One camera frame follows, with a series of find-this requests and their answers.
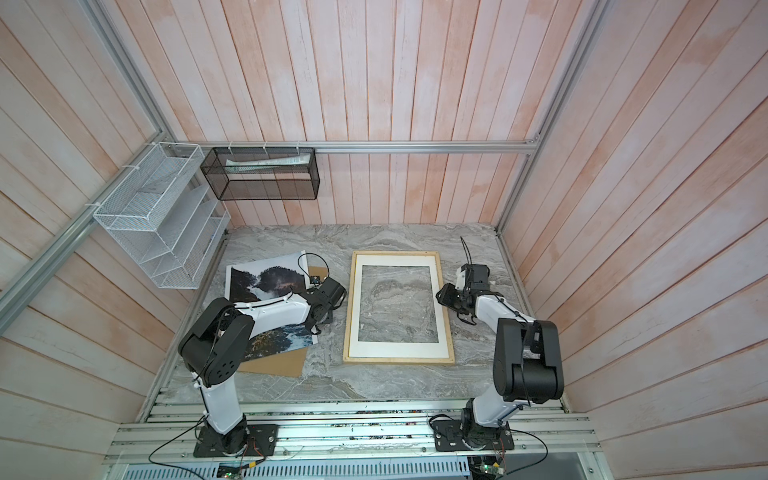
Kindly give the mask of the white photo mat board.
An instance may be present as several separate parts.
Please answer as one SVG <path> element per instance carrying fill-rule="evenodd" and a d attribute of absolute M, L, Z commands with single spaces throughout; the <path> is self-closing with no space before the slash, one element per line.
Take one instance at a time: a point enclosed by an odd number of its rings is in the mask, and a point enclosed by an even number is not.
<path fill-rule="evenodd" d="M 354 252 L 343 360 L 453 365 L 442 286 L 437 252 Z"/>

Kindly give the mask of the waterfall landscape photo print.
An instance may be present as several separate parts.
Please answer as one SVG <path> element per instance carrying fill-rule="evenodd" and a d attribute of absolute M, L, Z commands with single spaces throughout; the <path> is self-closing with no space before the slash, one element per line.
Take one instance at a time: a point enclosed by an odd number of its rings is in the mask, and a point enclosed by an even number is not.
<path fill-rule="evenodd" d="M 317 343 L 304 326 L 310 307 L 302 294 L 308 286 L 304 252 L 227 267 L 225 296 L 254 321 L 244 361 Z"/>

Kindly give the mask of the light wooden picture frame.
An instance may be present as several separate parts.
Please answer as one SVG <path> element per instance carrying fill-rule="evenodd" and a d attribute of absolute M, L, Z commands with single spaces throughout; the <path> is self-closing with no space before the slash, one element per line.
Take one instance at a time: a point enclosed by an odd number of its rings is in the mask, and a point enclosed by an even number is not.
<path fill-rule="evenodd" d="M 425 267 L 430 275 L 430 301 L 435 314 L 436 343 L 363 342 L 359 339 L 362 315 L 363 268 Z M 444 286 L 437 252 L 356 251 L 353 253 L 343 360 L 346 363 L 454 364 L 455 353 L 448 310 L 436 300 Z"/>

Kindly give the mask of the brown cardboard backing board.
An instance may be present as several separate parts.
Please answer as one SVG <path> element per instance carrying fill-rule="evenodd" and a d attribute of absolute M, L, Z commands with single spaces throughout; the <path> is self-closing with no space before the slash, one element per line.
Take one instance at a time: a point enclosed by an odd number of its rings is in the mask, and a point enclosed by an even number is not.
<path fill-rule="evenodd" d="M 305 299 L 305 294 L 311 291 L 315 291 L 319 284 L 328 277 L 329 270 L 322 266 L 310 266 L 308 267 L 309 286 L 307 290 L 302 294 Z M 309 330 L 310 333 L 318 335 L 317 330 Z M 307 351 L 309 347 L 294 350 L 291 352 L 281 353 L 269 357 L 253 361 L 244 361 L 239 367 L 241 372 L 258 373 L 267 375 L 277 375 L 285 377 L 298 377 L 301 375 L 304 362 L 306 360 Z"/>

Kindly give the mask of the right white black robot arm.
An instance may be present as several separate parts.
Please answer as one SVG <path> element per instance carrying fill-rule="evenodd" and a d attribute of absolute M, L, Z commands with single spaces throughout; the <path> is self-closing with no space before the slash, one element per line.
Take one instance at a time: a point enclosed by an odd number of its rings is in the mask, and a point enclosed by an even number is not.
<path fill-rule="evenodd" d="M 480 449 L 503 443 L 512 415 L 562 397 L 565 381 L 559 332 L 553 322 L 526 316 L 491 291 L 459 291 L 446 284 L 436 300 L 495 333 L 493 385 L 468 401 L 462 412 L 459 431 L 466 446 Z"/>

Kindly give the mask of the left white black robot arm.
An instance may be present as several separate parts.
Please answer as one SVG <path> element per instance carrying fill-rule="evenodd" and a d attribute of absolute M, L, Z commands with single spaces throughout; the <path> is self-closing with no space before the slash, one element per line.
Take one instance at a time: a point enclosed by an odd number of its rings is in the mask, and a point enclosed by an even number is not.
<path fill-rule="evenodd" d="M 317 334 L 317 326 L 341 306 L 345 297 L 342 287 L 330 293 L 317 287 L 258 302 L 246 310 L 224 297 L 214 299 L 178 345 L 178 353 L 201 391 L 205 426 L 221 439 L 246 428 L 234 374 L 244 361 L 251 339 L 260 333 L 259 320 L 265 320 L 269 328 L 286 321 Z"/>

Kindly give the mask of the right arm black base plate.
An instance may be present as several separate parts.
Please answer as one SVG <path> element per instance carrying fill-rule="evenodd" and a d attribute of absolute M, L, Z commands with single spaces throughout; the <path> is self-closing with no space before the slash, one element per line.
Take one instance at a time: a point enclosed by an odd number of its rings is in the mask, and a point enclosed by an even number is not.
<path fill-rule="evenodd" d="M 514 449 L 514 440 L 508 428 L 481 427 L 443 414 L 431 417 L 428 425 L 433 432 L 435 449 L 438 452 L 506 452 Z"/>

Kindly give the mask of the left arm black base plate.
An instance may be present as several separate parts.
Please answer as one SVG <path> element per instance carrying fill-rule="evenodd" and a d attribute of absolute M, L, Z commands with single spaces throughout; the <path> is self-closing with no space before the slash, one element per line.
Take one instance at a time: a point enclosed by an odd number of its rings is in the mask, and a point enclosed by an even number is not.
<path fill-rule="evenodd" d="M 240 423 L 227 434 L 220 434 L 207 423 L 197 436 L 194 458 L 255 456 L 274 454 L 278 438 L 277 424 Z"/>

